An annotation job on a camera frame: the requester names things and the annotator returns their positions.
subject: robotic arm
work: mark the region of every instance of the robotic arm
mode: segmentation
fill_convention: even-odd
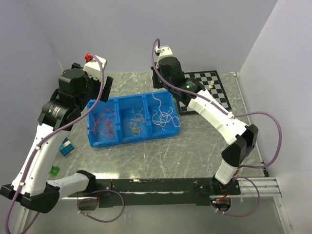
[[[42,107],[35,140],[21,171],[12,184],[3,185],[0,189],[1,195],[13,199],[18,186],[21,185],[22,189],[16,201],[30,210],[47,213],[54,208],[59,199],[78,191],[92,192],[95,188],[95,176],[82,170],[66,178],[47,181],[59,146],[69,135],[72,127],[56,133],[38,149],[25,182],[20,183],[31,153],[38,143],[53,131],[80,117],[89,100],[97,98],[100,89],[100,67],[88,54],[85,58],[87,63],[83,68],[74,63],[71,69],[65,70],[59,77],[59,88]],[[104,70],[106,60],[97,58]],[[112,82],[113,78],[107,77],[100,100],[105,102],[108,100]]]
[[[258,128],[236,119],[232,112],[223,108],[195,78],[185,78],[180,62],[173,57],[168,46],[156,46],[155,53],[159,57],[155,63],[157,71],[151,67],[153,87],[166,88],[177,101],[192,108],[211,123],[228,143],[228,147],[221,154],[222,163],[213,177],[214,189],[217,192],[222,191],[229,185],[239,165],[255,147]],[[189,91],[205,97],[210,102],[190,94]]]

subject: table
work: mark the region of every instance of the table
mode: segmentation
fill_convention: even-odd
[[[109,73],[114,78],[110,97],[153,92],[152,73]],[[236,77],[219,74],[234,114],[245,113]],[[227,146],[221,134],[200,115],[180,116],[180,134],[137,143],[91,148],[86,132],[87,119],[76,124],[69,136],[77,149],[66,157],[57,154],[54,165],[60,167],[58,179],[77,170],[86,170],[97,178],[179,178],[212,177],[218,170],[221,152]],[[257,149],[244,160],[260,165]],[[262,169],[244,168],[242,176],[264,176]]]

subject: gray wall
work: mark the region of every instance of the gray wall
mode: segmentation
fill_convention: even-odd
[[[249,111],[264,110],[281,122],[283,145],[269,167],[277,177],[295,233],[312,233],[312,2],[279,0],[248,55],[239,83]],[[277,131],[264,117],[259,147],[268,162]]]
[[[239,71],[277,0],[26,0],[62,66],[90,51],[107,71],[149,71],[156,37],[184,71]]]
[[[61,68],[24,1],[0,7],[0,185],[9,184],[33,142],[41,107],[57,87]],[[0,197],[0,233],[9,202]]]

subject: chessboard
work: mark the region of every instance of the chessboard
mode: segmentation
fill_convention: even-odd
[[[184,73],[185,78],[195,78],[200,83],[205,86],[205,89],[213,96],[213,98],[219,102],[226,110],[231,110],[231,105],[229,103],[228,97],[224,91],[223,85],[221,83],[220,77],[217,71],[208,72],[186,72]],[[210,89],[208,86],[210,82],[214,80],[213,88]],[[182,102],[177,102],[177,109],[180,115],[197,114],[196,111],[185,106]]]

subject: white string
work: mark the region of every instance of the white string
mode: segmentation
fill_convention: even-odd
[[[172,120],[173,125],[174,125],[176,128],[180,127],[180,126],[181,126],[181,122],[180,122],[179,118],[178,118],[177,116],[172,116],[172,114],[173,114],[173,112],[174,112],[173,109],[172,109],[172,107],[169,107],[169,111],[168,111],[168,112],[161,111],[161,109],[160,109],[160,107],[161,107],[161,105],[162,105],[161,100],[158,99],[158,98],[156,98],[156,97],[154,97],[154,93],[152,93],[152,96],[153,96],[153,98],[154,98],[155,100],[158,100],[159,103],[160,103],[160,105],[158,106],[159,113],[160,113],[160,114],[159,114],[159,120],[154,120],[154,116],[158,114],[158,111],[153,110],[153,111],[155,112],[155,114],[152,116],[152,123],[155,124],[155,125],[159,125],[159,126],[162,128],[162,130],[164,130],[164,131],[165,131],[164,127],[165,127],[165,126],[167,125],[167,123],[169,123],[171,120]]]

